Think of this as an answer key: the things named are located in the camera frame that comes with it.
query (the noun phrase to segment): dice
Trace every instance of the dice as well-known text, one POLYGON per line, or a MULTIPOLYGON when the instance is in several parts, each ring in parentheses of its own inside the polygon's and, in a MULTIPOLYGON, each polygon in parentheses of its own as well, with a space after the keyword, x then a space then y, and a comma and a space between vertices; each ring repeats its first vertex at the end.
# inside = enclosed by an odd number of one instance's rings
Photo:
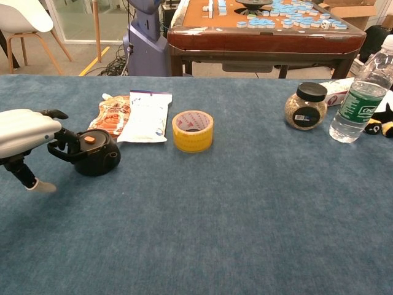
POLYGON ((327 30, 327 29, 329 29, 331 27, 331 25, 332 25, 332 23, 330 21, 323 20, 322 24, 321 24, 321 27, 322 27, 322 29, 327 30))

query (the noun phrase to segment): snack bag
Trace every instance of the snack bag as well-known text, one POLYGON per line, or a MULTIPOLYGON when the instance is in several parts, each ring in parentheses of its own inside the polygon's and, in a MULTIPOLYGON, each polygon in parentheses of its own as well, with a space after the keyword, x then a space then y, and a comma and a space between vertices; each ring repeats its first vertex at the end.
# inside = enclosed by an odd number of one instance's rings
POLYGON ((103 129, 109 132, 111 137, 117 138, 130 117, 130 96, 117 95, 112 97, 103 94, 104 101, 99 104, 99 114, 88 129, 103 129))

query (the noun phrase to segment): yellow tape roll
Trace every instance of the yellow tape roll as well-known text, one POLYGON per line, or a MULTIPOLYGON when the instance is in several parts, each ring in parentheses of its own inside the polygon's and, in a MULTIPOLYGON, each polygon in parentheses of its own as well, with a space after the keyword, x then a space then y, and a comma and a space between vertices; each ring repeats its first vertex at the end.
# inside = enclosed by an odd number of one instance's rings
POLYGON ((202 152, 213 141, 213 117, 202 111, 184 111, 172 120, 174 145, 183 152, 202 152))

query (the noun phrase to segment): cardboard box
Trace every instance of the cardboard box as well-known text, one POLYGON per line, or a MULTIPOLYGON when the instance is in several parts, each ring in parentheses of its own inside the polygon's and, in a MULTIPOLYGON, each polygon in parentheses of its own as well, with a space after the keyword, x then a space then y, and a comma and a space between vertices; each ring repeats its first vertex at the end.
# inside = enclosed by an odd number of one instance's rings
POLYGON ((351 25, 364 30, 368 18, 376 15, 375 0, 325 0, 319 6, 351 25))
POLYGON ((382 23, 382 27, 383 28, 388 28, 388 29, 392 29, 393 28, 393 15, 392 14, 388 14, 383 23, 382 23))

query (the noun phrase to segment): jar label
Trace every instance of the jar label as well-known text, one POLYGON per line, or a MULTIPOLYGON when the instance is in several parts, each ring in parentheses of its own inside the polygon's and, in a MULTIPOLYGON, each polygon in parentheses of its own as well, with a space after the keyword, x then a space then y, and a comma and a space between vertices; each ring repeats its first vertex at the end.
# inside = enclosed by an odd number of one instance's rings
POLYGON ((321 115, 319 114, 319 112, 310 106, 305 106, 304 108, 297 109, 292 116, 294 123, 299 127, 314 126, 319 122, 320 118, 321 115))
POLYGON ((339 113, 345 119, 356 123, 366 123, 374 114, 381 102, 373 96, 356 95, 353 91, 348 92, 339 113))

